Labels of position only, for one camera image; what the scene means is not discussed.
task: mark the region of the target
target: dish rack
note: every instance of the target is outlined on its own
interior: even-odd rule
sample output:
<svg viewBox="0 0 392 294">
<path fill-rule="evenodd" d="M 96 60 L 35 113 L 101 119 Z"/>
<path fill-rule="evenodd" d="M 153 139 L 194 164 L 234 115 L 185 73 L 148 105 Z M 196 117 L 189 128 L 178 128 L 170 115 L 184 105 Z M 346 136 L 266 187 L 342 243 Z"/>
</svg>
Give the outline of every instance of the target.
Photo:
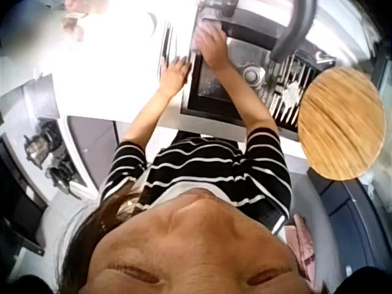
<svg viewBox="0 0 392 294">
<path fill-rule="evenodd" d="M 321 72 L 295 53 L 281 64 L 269 62 L 261 99 L 278 126 L 298 131 L 298 113 L 304 93 Z M 298 100 L 294 107 L 286 107 L 283 92 L 295 81 L 298 83 Z"/>
</svg>

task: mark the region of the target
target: woman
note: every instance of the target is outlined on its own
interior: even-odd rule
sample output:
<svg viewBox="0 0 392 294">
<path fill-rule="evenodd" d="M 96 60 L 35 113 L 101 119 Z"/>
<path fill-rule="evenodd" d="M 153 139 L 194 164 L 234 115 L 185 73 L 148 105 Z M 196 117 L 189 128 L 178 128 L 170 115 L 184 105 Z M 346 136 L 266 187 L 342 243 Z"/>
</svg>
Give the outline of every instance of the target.
<svg viewBox="0 0 392 294">
<path fill-rule="evenodd" d="M 185 59 L 163 66 L 159 89 L 118 146 L 101 207 L 69 246 L 60 293 L 309 293 L 273 235 L 292 196 L 274 119 L 230 65 L 220 28 L 201 24 L 194 47 L 245 123 L 245 154 L 194 137 L 147 166 L 146 145 L 190 67 Z"/>
</svg>

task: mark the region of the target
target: white countertop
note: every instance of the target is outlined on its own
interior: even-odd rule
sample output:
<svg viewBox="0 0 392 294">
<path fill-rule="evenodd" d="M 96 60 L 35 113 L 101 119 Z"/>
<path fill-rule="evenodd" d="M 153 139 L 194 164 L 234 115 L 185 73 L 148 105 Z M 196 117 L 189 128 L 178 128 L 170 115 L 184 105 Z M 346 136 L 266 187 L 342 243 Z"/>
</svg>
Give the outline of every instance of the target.
<svg viewBox="0 0 392 294">
<path fill-rule="evenodd" d="M 132 11 L 114 5 L 104 15 L 82 20 L 83 45 L 64 58 L 53 72 L 60 115 L 131 123 L 158 86 L 157 67 L 165 18 L 170 19 L 178 35 L 177 55 L 189 52 L 196 5 L 187 1 L 176 3 L 176 11 L 158 4 L 137 7 L 138 11 L 134 7 Z M 145 11 L 158 16 L 158 26 L 152 37 Z M 154 144 L 151 145 L 156 147 L 148 147 L 148 157 L 153 158 L 170 143 L 175 131 L 169 129 L 245 141 L 243 127 L 180 114 L 181 100 L 182 93 L 179 93 L 162 116 L 161 127 L 152 138 Z M 157 140 L 161 142 L 160 146 L 157 146 Z M 286 154 L 305 158 L 298 142 L 282 138 L 282 148 Z"/>
</svg>

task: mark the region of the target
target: pink towel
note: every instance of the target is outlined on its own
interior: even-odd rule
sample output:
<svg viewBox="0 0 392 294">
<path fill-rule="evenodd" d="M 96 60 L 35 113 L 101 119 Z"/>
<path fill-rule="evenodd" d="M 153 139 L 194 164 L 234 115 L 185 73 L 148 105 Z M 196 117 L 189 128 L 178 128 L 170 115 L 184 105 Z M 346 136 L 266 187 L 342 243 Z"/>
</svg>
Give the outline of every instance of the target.
<svg viewBox="0 0 392 294">
<path fill-rule="evenodd" d="M 295 225 L 284 227 L 287 244 L 297 259 L 300 274 L 314 293 L 320 293 L 321 290 L 315 289 L 314 285 L 315 265 L 312 235 L 303 217 L 298 214 L 294 215 L 294 223 Z"/>
</svg>

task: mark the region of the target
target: kitchen sink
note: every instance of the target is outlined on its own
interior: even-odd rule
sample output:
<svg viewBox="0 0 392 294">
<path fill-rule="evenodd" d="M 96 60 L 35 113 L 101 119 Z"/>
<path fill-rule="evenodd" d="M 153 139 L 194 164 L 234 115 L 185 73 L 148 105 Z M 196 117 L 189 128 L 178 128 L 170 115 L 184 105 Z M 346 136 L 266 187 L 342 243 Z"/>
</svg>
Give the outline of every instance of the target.
<svg viewBox="0 0 392 294">
<path fill-rule="evenodd" d="M 273 61 L 271 52 L 285 28 L 248 10 L 236 9 L 231 19 L 220 18 L 213 10 L 204 11 L 198 15 L 195 26 L 201 19 L 222 23 L 230 61 L 269 109 L 278 127 L 296 135 L 306 88 L 318 74 L 334 67 L 336 58 L 329 56 L 320 62 L 320 56 L 328 56 L 327 53 L 305 40 L 281 63 Z M 203 58 L 190 52 L 190 61 L 192 78 L 184 88 L 181 113 L 243 126 L 230 97 Z M 297 100 L 286 106 L 284 95 L 293 83 Z"/>
</svg>

